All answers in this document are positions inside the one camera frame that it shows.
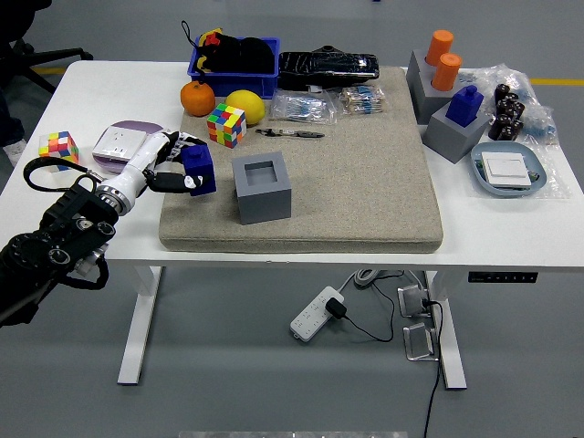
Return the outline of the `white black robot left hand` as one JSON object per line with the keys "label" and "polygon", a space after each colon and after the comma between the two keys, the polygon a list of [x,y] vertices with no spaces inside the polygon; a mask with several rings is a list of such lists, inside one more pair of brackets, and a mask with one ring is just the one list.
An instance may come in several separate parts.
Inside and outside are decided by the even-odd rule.
{"label": "white black robot left hand", "polygon": [[158,193],[188,193],[199,188],[211,180],[210,174],[156,173],[154,168],[162,162],[178,160],[182,148],[202,144],[198,138],[181,131],[151,134],[122,172],[101,182],[95,194],[119,215],[124,215],[147,187]]}

